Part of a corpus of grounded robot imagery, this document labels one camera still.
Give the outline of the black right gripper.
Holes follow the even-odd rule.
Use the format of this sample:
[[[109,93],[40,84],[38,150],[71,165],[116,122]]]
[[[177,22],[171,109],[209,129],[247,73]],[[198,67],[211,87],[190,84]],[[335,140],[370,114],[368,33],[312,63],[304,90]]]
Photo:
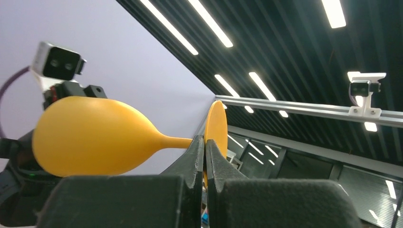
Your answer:
[[[54,102],[68,96],[107,98],[104,89],[100,86],[88,85],[83,88],[79,83],[65,81],[52,85],[43,93],[43,109],[46,110]]]

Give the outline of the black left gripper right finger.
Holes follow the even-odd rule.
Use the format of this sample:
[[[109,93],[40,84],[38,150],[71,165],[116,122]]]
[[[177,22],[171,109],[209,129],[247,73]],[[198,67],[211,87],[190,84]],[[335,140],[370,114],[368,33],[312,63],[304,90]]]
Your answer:
[[[217,144],[205,146],[209,225],[212,228],[359,228],[342,188],[331,180],[250,179]]]

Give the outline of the yellow wine glass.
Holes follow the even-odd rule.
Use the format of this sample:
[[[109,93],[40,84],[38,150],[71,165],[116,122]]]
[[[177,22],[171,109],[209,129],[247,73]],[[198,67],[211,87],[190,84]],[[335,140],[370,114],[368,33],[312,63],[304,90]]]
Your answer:
[[[33,131],[32,151],[40,167],[54,176],[119,175],[159,150],[186,149],[191,142],[161,133],[123,102],[69,96],[44,111]]]

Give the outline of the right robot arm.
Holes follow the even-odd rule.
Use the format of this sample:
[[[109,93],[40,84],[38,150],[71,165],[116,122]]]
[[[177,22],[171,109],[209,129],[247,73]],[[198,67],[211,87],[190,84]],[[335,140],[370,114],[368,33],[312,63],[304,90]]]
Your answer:
[[[121,219],[103,204],[103,185],[86,185],[84,201],[65,207],[45,202],[64,176],[104,175],[104,159],[94,140],[88,140],[89,103],[104,101],[103,88],[63,82],[44,92],[44,113],[38,130],[21,139],[2,138],[0,156],[9,161],[0,173],[0,222],[18,227],[108,228]]]

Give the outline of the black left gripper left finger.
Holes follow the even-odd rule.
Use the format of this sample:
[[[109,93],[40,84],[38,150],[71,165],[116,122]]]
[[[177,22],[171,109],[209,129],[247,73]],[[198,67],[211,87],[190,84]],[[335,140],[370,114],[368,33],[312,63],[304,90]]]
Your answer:
[[[39,228],[199,228],[204,139],[159,175],[72,176],[52,191]]]

